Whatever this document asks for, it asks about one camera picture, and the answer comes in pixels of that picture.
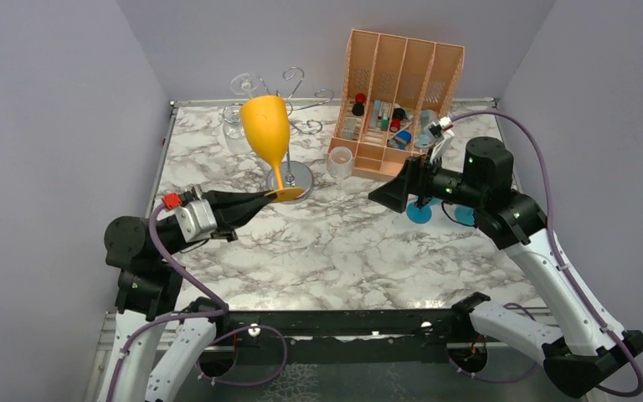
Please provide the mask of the tall clear wine glass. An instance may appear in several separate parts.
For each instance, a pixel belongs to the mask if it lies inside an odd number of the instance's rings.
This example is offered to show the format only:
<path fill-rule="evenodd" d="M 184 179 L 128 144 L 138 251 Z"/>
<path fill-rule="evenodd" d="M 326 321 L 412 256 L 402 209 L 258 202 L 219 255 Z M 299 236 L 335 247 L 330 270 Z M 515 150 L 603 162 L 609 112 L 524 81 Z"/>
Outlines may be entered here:
<path fill-rule="evenodd" d="M 258 75 L 250 72 L 235 76 L 229 88 L 235 95 L 246 100 L 267 94 L 265 82 Z"/>

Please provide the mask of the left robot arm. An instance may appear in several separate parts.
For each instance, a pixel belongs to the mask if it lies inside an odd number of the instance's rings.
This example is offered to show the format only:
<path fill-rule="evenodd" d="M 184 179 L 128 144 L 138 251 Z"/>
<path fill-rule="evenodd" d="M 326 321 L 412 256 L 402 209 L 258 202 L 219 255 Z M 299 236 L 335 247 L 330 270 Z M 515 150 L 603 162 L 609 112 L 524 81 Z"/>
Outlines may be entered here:
<path fill-rule="evenodd" d="M 237 229 L 276 191 L 169 193 L 146 217 L 114 219 L 105 262 L 119 269 L 113 352 L 100 401 L 170 401 L 203 350 L 229 335 L 229 305 L 174 258 L 210 240 L 237 240 Z"/>

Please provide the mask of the ribbed clear glass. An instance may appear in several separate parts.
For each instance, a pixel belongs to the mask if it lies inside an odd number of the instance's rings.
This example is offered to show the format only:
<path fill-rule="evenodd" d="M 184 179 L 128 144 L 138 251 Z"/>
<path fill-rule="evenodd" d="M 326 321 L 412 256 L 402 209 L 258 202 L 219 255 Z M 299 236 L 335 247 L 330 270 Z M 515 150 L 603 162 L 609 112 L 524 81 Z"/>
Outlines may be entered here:
<path fill-rule="evenodd" d="M 240 103 L 227 105 L 221 113 L 224 140 L 233 154 L 245 154 L 249 151 L 249 144 L 240 117 L 241 106 Z"/>

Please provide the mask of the short clear wine glass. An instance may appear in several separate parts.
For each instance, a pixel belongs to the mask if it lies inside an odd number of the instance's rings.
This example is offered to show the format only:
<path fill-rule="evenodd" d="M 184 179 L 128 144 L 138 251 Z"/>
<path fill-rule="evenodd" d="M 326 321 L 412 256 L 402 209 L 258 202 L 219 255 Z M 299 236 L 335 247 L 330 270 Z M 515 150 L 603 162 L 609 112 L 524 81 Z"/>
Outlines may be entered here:
<path fill-rule="evenodd" d="M 348 147 L 334 147 L 327 156 L 327 173 L 335 182 L 338 190 L 343 182 L 352 175 L 353 154 Z"/>

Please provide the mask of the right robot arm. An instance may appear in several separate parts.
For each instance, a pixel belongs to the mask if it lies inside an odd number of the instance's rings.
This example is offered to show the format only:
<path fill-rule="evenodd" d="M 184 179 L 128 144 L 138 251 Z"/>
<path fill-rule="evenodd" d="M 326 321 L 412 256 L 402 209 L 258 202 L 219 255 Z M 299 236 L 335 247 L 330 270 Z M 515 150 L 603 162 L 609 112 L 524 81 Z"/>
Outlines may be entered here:
<path fill-rule="evenodd" d="M 452 308 L 450 331 L 469 341 L 495 338 L 543 367 L 563 394 L 580 398 L 643 352 L 643 333 L 627 330 L 597 301 L 548 229 L 538 203 L 512 187 L 513 155 L 492 137 L 466 144 L 461 172 L 430 157 L 408 157 L 369 199 L 397 213 L 408 199 L 470 208 L 475 226 L 525 274 L 556 322 L 542 325 L 476 292 Z"/>

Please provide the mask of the orange plastic goblet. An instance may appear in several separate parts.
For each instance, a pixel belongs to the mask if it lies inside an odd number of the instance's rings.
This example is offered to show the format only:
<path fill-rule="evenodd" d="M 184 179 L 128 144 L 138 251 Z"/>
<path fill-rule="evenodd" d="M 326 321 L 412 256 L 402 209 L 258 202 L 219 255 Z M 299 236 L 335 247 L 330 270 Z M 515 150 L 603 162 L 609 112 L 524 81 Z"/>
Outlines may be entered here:
<path fill-rule="evenodd" d="M 286 187 L 282 162 L 289 150 L 291 130 L 285 101 L 277 95 L 262 95 L 247 100 L 239 111 L 246 140 L 254 153 L 272 169 L 274 203 L 298 199 L 304 188 Z"/>

